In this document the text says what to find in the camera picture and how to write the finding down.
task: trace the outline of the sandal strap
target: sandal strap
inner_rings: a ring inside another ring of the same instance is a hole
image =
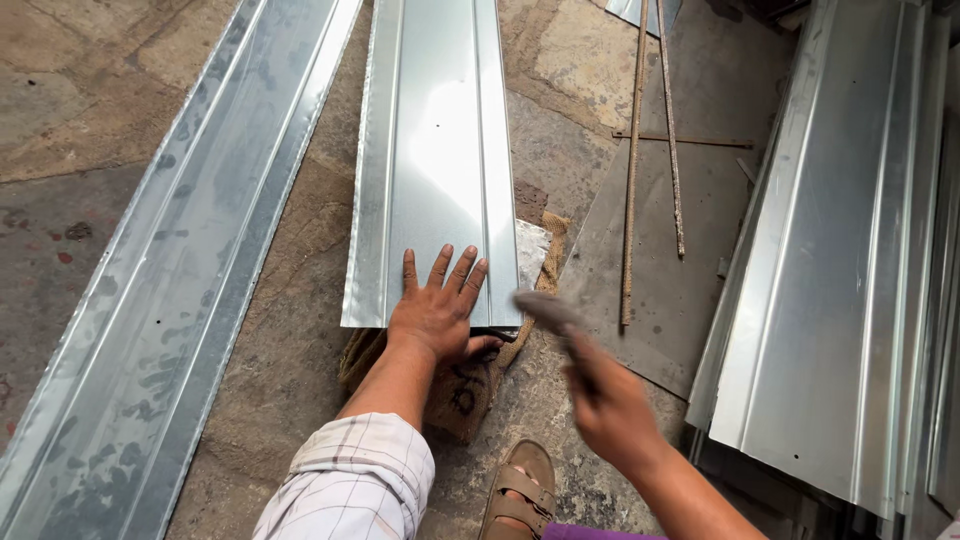
[[[552,493],[536,485],[530,477],[514,468],[513,465],[500,467],[496,480],[496,490],[511,489],[533,502],[537,512],[548,520],[553,519],[557,511],[557,499]]]
[[[534,538],[540,540],[547,524],[550,523],[549,518],[535,511],[527,503],[511,499],[506,495],[494,494],[494,496],[489,514],[491,522],[500,517],[514,518],[529,527],[534,532]]]

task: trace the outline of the right hand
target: right hand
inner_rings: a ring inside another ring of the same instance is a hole
[[[628,479],[653,470],[670,450],[657,430],[643,382],[588,335],[570,328],[564,368],[584,442]]]

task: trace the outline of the forearm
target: forearm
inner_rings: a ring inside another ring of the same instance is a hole
[[[750,524],[666,441],[658,455],[625,475],[671,540],[761,539]]]
[[[437,359],[412,343],[390,343],[337,418],[394,413],[417,431]]]

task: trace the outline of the dirty ground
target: dirty ground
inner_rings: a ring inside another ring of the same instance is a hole
[[[616,154],[611,129],[630,123],[637,29],[605,13],[605,3],[498,2],[518,195],[545,199],[547,210],[573,219],[568,253]],[[11,0],[0,7],[0,18],[12,21],[12,31],[0,34],[0,448],[234,4]],[[722,286],[701,266],[732,251],[747,203],[747,180],[734,160],[758,163],[770,129],[764,119],[775,112],[795,42],[711,5],[686,0],[671,33],[678,133],[759,145],[732,153],[681,147],[687,234],[699,234],[712,251],[673,281],[669,255],[646,254],[656,257],[640,266],[655,280],[648,286],[689,286],[691,293],[683,305],[658,297],[662,318],[641,313],[638,320],[647,346],[679,362],[702,347]],[[336,370],[350,331],[338,323],[371,15],[367,2],[276,231],[170,539],[248,537],[294,452],[345,398]],[[663,131],[657,50],[649,41],[643,124]],[[637,207],[647,211],[637,237],[644,246],[668,245],[665,144],[643,144]],[[712,217],[698,223],[698,212]],[[638,306],[642,286],[635,282]],[[557,370],[563,361],[554,338],[534,331],[471,445],[426,434],[437,479],[421,538],[474,536],[493,465],[523,436],[554,455],[560,521],[659,531],[626,480],[577,436]],[[684,401],[647,386],[660,427],[678,443]]]

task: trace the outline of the hand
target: hand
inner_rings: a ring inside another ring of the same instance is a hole
[[[584,442],[633,481],[656,469],[670,445],[657,430],[640,378],[582,331],[567,326],[573,418]]]
[[[487,277],[487,260],[481,258],[473,266],[477,249],[467,247],[444,285],[452,256],[453,246],[444,245],[426,286],[421,288],[414,251],[404,252],[403,297],[390,318],[388,346],[415,347],[442,363],[455,363],[484,349],[503,346],[502,340],[491,335],[470,337],[470,312]]]

